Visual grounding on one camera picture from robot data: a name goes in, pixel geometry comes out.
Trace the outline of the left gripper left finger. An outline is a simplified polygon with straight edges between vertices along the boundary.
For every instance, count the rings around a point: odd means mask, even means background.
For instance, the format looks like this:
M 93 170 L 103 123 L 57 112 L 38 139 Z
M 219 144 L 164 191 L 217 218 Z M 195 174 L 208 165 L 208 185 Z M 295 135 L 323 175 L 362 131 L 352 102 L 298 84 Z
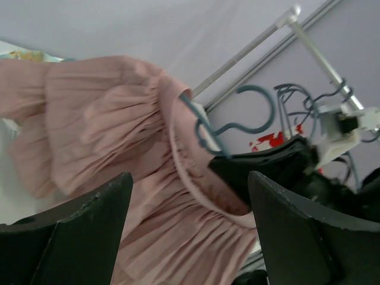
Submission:
M 133 187 L 121 173 L 42 213 L 1 225 L 1 284 L 110 284 Z

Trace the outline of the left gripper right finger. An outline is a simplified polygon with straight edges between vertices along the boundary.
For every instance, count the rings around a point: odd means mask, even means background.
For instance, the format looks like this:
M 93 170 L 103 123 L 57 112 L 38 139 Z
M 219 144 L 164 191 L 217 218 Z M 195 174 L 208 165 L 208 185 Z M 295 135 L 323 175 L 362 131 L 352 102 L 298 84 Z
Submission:
M 270 284 L 379 284 L 379 223 L 332 210 L 251 172 Z

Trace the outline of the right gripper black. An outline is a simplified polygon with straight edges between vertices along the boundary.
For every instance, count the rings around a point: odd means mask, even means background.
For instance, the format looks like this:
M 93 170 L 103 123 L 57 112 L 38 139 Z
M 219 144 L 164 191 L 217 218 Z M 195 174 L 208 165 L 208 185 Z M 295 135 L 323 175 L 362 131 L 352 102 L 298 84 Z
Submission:
M 256 171 L 287 189 L 296 184 L 296 193 L 311 201 L 350 216 L 379 222 L 378 168 L 365 177 L 358 192 L 353 192 L 339 180 L 320 173 L 304 176 L 305 169 L 311 165 L 311 145 L 306 138 L 297 135 L 269 150 L 234 154 L 229 159 L 215 157 L 208 168 L 249 208 L 248 176 Z

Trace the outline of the pink skirt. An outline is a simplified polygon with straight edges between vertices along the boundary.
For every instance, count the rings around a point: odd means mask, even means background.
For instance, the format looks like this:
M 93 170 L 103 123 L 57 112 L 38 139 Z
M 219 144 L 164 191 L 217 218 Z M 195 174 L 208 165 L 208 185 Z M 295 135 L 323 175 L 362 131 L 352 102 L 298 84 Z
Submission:
M 112 284 L 231 284 L 252 250 L 254 215 L 209 168 L 190 90 L 148 62 L 1 61 L 1 116 L 26 190 L 75 198 L 131 173 Z

